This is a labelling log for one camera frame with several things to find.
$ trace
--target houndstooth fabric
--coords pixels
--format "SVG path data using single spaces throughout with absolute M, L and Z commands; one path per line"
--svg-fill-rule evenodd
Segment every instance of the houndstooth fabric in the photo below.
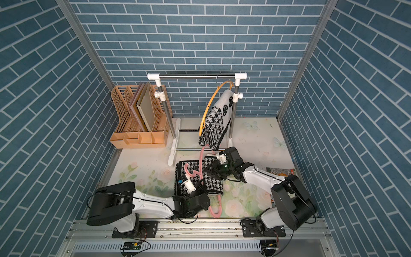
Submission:
M 205 169 L 212 161 L 216 160 L 215 157 L 206 156 L 203 160 L 203 169 Z M 182 174 L 185 174 L 184 165 L 188 163 L 188 171 L 192 173 L 193 170 L 199 170 L 199 161 L 181 161 L 175 167 L 175 186 L 174 186 L 174 193 L 175 195 L 185 195 L 187 193 L 187 189 L 178 184 L 178 178 L 181 177 Z M 210 195 L 223 195 L 223 181 L 217 180 L 215 178 L 210 177 L 207 173 L 203 173 L 205 185 L 207 187 L 207 193 Z M 193 184 L 196 184 L 200 181 L 200 176 L 197 175 L 194 178 L 190 178 Z
M 205 117 L 205 127 L 199 138 L 200 146 L 209 144 L 212 150 L 218 150 L 230 124 L 232 105 L 233 92 L 226 90 Z

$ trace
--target mounting plate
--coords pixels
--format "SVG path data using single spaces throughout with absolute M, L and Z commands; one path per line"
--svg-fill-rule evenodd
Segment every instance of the mounting plate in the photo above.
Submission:
M 258 232 L 256 228 L 255 220 L 246 218 L 246 219 L 241 220 L 240 224 L 242 227 L 243 237 L 277 237 L 277 235 L 278 237 L 285 237 L 284 226 L 274 227 L 271 231 L 266 232 L 264 235 L 262 235 Z
M 147 238 L 155 238 L 157 233 L 158 221 L 155 220 L 145 220 L 139 222 L 140 231 L 143 233 L 139 238 L 144 238 L 147 235 Z M 116 229 L 113 230 L 112 238 L 129 238 L 124 236 L 123 233 L 118 232 Z

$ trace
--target black and white scarf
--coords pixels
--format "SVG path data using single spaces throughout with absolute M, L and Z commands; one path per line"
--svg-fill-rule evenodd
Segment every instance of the black and white scarf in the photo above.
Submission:
M 232 110 L 233 92 L 227 89 L 205 117 L 205 128 L 199 140 L 200 146 L 209 144 L 212 150 L 218 150 L 230 124 Z

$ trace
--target white rack foot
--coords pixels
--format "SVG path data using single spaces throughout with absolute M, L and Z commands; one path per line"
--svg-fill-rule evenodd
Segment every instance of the white rack foot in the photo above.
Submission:
M 177 137 L 173 139 L 173 143 L 171 145 L 170 156 L 169 156 L 169 161 L 168 161 L 169 166 L 174 166 L 175 149 L 177 148 L 178 140 L 180 139 L 180 127 L 181 127 L 181 119 L 177 118 L 177 120 L 175 122 L 175 134 L 176 134 Z

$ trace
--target brown book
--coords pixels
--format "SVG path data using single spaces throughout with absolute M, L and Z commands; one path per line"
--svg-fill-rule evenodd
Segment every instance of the brown book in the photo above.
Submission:
M 143 118 L 144 124 L 148 131 L 153 131 L 154 127 L 154 111 L 152 106 L 152 99 L 150 97 L 151 85 L 148 85 L 146 89 L 141 92 L 140 98 L 137 101 L 137 108 L 140 111 L 140 115 Z
M 130 111 L 131 113 L 134 115 L 134 117 L 137 120 L 137 123 L 140 125 L 141 127 L 141 131 L 143 132 L 147 132 L 147 127 L 141 117 L 140 111 L 137 108 L 137 101 L 139 100 L 140 96 L 141 96 L 141 92 L 143 91 L 144 88 L 147 88 L 147 86 L 150 86 L 150 83 L 147 82 L 146 84 L 140 83 L 139 87 L 137 88 L 137 91 L 135 92 L 133 98 L 132 98 L 132 102 L 129 104 L 130 107 Z

